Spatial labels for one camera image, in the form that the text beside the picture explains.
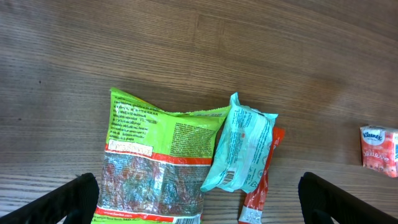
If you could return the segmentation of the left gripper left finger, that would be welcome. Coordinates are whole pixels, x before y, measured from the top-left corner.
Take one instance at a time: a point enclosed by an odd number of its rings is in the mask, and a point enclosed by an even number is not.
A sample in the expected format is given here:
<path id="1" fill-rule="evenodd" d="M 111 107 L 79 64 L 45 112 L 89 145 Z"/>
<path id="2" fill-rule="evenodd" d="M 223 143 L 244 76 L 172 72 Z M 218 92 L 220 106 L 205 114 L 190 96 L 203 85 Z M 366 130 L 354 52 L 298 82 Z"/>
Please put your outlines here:
<path id="1" fill-rule="evenodd" d="M 99 198 L 92 173 L 85 173 L 48 194 L 1 217 L 1 224 L 90 223 Z"/>

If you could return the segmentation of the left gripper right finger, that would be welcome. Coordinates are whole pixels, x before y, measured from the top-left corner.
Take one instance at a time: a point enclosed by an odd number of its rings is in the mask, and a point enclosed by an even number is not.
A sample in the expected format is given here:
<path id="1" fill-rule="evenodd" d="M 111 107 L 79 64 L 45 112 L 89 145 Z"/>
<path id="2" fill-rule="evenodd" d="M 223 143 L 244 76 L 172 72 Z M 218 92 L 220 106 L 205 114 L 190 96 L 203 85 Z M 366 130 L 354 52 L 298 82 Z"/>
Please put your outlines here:
<path id="1" fill-rule="evenodd" d="M 397 224 L 397 218 L 311 172 L 300 178 L 298 196 L 306 224 Z"/>

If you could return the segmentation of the red stick sachet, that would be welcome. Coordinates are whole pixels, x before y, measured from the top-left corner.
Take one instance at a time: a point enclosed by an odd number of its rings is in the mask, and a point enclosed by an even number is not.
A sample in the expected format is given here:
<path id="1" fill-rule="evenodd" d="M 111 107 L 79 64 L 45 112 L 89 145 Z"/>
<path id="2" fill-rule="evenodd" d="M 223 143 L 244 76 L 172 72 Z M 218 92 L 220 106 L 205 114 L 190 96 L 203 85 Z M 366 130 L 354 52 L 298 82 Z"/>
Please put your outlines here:
<path id="1" fill-rule="evenodd" d="M 268 193 L 269 167 L 276 147 L 282 142 L 285 130 L 274 127 L 272 144 L 266 157 L 265 168 L 256 190 L 246 195 L 241 214 L 238 219 L 239 224 L 261 224 L 262 211 Z"/>

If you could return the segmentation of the red white tissue pack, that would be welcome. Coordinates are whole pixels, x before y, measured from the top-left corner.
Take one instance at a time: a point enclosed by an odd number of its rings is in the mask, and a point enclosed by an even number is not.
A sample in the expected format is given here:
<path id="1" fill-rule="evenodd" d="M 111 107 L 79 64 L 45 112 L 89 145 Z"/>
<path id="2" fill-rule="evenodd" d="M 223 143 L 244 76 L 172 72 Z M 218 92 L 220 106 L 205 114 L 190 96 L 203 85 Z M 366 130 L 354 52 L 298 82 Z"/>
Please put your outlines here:
<path id="1" fill-rule="evenodd" d="M 397 178 L 397 129 L 360 127 L 363 167 Z"/>

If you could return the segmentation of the teal wrapper packet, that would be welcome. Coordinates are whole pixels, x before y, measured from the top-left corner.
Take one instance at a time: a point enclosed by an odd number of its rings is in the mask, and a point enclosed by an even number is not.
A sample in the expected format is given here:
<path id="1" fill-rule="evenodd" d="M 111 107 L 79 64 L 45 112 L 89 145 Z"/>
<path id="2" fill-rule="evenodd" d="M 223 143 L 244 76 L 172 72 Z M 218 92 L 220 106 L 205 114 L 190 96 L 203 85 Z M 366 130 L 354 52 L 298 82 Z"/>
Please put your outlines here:
<path id="1" fill-rule="evenodd" d="M 231 95 L 229 105 L 213 164 L 200 190 L 217 187 L 248 194 L 262 178 L 278 115 L 242 105 L 238 93 Z"/>

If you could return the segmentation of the green snack bag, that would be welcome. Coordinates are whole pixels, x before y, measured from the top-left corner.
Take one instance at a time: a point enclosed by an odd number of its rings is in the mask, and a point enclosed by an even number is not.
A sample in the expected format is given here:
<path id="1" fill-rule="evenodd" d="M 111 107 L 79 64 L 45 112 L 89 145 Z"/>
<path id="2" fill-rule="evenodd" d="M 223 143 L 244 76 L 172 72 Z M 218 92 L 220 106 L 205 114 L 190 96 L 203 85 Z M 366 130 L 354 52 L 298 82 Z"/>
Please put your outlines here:
<path id="1" fill-rule="evenodd" d="M 168 112 L 112 88 L 92 222 L 201 223 L 200 188 L 228 113 L 229 107 Z"/>

